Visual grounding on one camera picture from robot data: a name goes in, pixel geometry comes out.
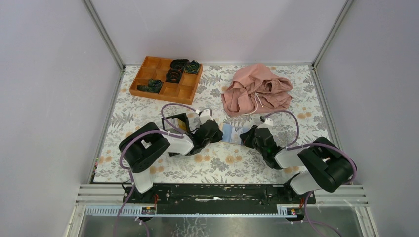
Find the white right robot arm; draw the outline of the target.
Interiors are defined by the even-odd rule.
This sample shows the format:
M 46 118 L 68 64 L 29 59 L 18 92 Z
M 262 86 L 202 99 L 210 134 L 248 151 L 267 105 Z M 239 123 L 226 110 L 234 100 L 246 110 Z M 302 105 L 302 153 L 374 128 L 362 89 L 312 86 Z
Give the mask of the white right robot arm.
M 305 167 L 305 172 L 294 175 L 284 184 L 283 196 L 290 203 L 298 202 L 303 194 L 313 190 L 332 193 L 356 175 L 354 161 L 325 137 L 310 144 L 280 147 L 268 128 L 253 126 L 240 138 L 246 147 L 256 149 L 270 168 Z

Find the black card box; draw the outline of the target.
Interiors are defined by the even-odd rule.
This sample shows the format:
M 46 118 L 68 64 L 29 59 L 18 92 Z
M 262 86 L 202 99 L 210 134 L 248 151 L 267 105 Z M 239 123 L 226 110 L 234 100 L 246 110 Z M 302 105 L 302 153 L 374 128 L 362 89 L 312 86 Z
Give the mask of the black card box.
M 165 120 L 164 118 L 161 119 L 163 130 L 168 132 L 173 132 L 180 134 L 178 130 L 181 130 L 184 133 L 190 133 L 190 124 L 189 119 L 186 113 L 181 113 L 173 116 L 167 117 Z

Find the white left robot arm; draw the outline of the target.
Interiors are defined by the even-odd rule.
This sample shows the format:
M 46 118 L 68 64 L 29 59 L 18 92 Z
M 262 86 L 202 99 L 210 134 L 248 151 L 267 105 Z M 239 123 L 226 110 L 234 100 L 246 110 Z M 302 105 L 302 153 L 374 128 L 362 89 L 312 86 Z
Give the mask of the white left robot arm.
M 142 203 L 153 198 L 151 165 L 164 153 L 195 155 L 210 143 L 222 140 L 218 124 L 208 120 L 194 133 L 170 133 L 153 122 L 141 127 L 119 144 L 121 158 L 128 163 L 135 186 L 134 196 Z

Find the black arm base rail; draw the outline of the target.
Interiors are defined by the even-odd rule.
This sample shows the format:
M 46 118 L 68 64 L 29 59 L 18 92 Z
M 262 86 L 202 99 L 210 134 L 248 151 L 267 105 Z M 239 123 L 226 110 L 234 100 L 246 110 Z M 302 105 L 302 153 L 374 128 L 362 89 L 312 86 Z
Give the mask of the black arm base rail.
M 150 204 L 157 214 L 277 214 L 278 205 L 315 204 L 313 194 L 297 195 L 283 185 L 154 184 L 140 193 L 124 187 L 124 201 Z

